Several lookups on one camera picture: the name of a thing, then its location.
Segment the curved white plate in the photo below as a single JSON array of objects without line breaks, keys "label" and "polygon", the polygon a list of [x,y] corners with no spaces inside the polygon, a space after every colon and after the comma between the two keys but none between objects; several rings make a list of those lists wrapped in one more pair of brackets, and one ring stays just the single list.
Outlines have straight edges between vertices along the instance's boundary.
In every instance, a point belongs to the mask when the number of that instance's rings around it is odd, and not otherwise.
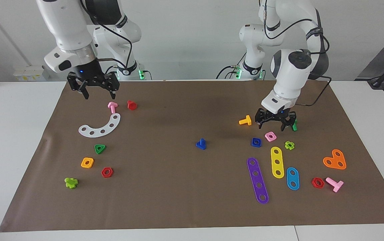
[{"label": "curved white plate", "polygon": [[79,127],[79,133],[82,136],[90,137],[90,138],[96,138],[105,136],[108,133],[111,133],[119,124],[120,121],[120,114],[114,113],[110,116],[109,122],[103,126],[102,128],[90,128],[89,125],[83,125]]}]

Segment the power outlet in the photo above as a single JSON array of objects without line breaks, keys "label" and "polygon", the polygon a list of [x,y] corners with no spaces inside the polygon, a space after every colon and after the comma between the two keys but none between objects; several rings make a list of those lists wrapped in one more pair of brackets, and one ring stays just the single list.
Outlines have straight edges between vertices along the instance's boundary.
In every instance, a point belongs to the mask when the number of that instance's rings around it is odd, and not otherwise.
[{"label": "power outlet", "polygon": [[47,70],[36,65],[16,70],[13,75],[17,81],[48,81],[50,77]]}]

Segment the pink bolt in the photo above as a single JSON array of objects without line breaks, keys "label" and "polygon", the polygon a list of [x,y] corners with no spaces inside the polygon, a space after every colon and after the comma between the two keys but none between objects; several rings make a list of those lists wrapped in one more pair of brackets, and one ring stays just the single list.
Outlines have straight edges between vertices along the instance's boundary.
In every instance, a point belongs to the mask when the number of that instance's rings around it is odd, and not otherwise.
[{"label": "pink bolt", "polygon": [[326,182],[328,182],[330,185],[333,186],[333,191],[334,192],[338,192],[338,190],[341,188],[341,186],[344,184],[343,181],[339,181],[339,182],[336,182],[334,181],[333,179],[331,179],[330,177],[327,177],[326,178]]},{"label": "pink bolt", "polygon": [[110,108],[110,111],[112,112],[112,114],[116,113],[114,110],[116,107],[117,107],[117,103],[115,102],[109,102],[109,104],[107,105],[107,108]]}]

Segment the white table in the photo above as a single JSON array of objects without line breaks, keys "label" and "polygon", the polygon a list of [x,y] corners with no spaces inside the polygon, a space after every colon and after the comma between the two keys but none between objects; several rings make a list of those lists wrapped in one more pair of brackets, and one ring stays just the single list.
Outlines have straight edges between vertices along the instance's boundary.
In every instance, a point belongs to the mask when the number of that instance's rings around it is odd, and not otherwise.
[{"label": "white table", "polygon": [[[65,82],[0,83],[0,223]],[[332,82],[384,177],[384,93],[365,82]],[[0,233],[0,240],[384,240],[384,224]]]}]

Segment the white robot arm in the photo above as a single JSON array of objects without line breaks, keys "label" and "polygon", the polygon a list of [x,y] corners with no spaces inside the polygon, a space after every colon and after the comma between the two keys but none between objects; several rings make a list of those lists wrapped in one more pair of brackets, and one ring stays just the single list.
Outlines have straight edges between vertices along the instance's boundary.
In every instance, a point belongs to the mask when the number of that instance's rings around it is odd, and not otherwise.
[{"label": "white robot arm", "polygon": [[[86,86],[100,86],[109,90],[114,99],[115,92],[119,89],[117,76],[113,73],[104,74],[101,70],[96,45],[86,28],[81,7],[94,23],[101,24],[102,27],[96,29],[94,36],[96,42],[108,48],[122,66],[118,68],[122,73],[119,78],[127,76],[129,79],[140,79],[138,71],[135,74],[138,63],[130,47],[125,46],[127,43],[132,44],[140,40],[140,28],[128,20],[120,0],[36,0],[36,2],[57,42],[57,47],[45,56],[45,61],[57,73],[73,67],[74,72],[68,74],[72,90],[83,93],[85,99],[88,99]],[[118,35],[108,33],[110,30]]]},{"label": "white robot arm", "polygon": [[[306,35],[308,49],[282,49],[274,54],[271,73],[277,79],[274,89],[263,99],[255,120],[260,123],[270,120],[292,125],[296,113],[290,114],[290,108],[296,103],[300,90],[308,79],[322,76],[328,68],[319,12],[309,0],[265,0],[259,9],[260,24],[247,24],[239,33],[241,41],[247,47],[247,55],[241,64],[241,78],[256,79],[261,71],[264,58],[262,46],[279,46],[284,40],[285,31],[297,24]],[[282,21],[292,23],[281,30]]]}]

